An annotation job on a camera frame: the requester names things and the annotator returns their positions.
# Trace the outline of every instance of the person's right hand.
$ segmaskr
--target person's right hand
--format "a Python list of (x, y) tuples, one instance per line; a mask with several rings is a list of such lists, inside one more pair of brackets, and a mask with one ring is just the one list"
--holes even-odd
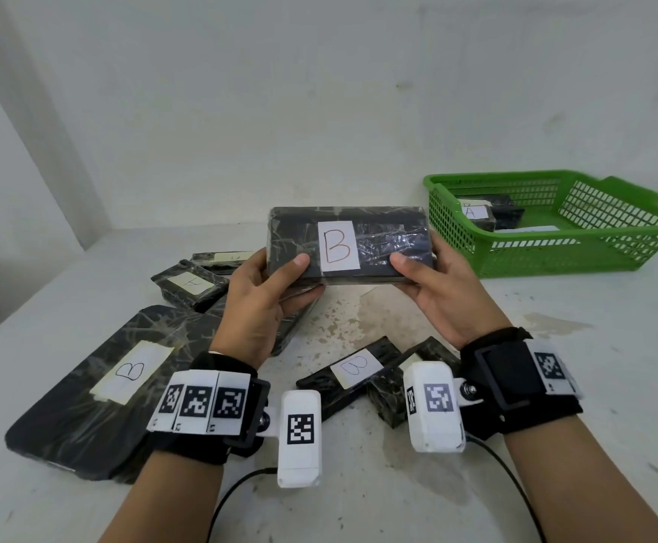
[(393, 253), (392, 266), (413, 282), (396, 287), (414, 300), (440, 335), (457, 350), (492, 331), (512, 327), (467, 259), (454, 251), (442, 236), (430, 232), (438, 270)]

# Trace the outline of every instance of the black wristband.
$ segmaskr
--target black wristband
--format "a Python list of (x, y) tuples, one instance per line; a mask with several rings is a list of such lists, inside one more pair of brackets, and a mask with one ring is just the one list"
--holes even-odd
[[(459, 375), (475, 385), (477, 397), (484, 400), (462, 410), (465, 427), (474, 436), (486, 439), (495, 432), (508, 434), (582, 413), (575, 396), (545, 393), (530, 351), (523, 343), (531, 338), (524, 328), (503, 328), (475, 339), (460, 351)], [(479, 365), (478, 351), (492, 383), (503, 395), (504, 405), (497, 400), (485, 369)]]
[[(203, 352), (195, 357), (190, 369), (234, 371), (239, 374), (251, 374), (257, 377), (258, 372), (250, 365), (223, 354)], [(152, 449), (174, 453), (177, 456), (187, 457), (207, 463), (209, 465), (223, 465), (228, 459), (231, 447), (226, 445), (222, 436), (207, 434), (175, 434), (172, 432), (153, 432), (148, 439)]]

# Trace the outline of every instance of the person's left hand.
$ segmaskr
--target person's left hand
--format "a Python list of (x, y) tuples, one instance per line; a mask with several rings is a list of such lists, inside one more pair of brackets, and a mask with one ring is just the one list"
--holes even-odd
[(231, 276), (223, 320), (211, 350), (258, 369), (274, 347), (281, 319), (304, 308), (324, 292), (324, 286), (318, 286), (280, 300), (307, 267), (308, 255), (300, 253), (265, 279), (266, 248), (255, 252)]

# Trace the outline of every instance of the person's right arm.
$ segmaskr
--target person's right arm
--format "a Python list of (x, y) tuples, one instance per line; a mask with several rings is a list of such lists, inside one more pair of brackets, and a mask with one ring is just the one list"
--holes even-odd
[[(512, 324), (464, 257), (433, 233), (437, 269), (393, 253), (397, 284), (452, 346)], [(578, 416), (505, 436), (517, 471), (552, 543), (658, 543), (658, 517)]]

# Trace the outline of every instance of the person's left arm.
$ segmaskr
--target person's left arm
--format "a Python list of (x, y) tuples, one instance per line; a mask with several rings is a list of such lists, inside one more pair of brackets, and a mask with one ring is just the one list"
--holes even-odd
[[(254, 253), (231, 276), (211, 351), (258, 369), (274, 346), (279, 322), (324, 292), (319, 286), (281, 301), (307, 267), (302, 253), (265, 279), (266, 250)], [(222, 478), (223, 465), (153, 452), (100, 543), (204, 543)]]

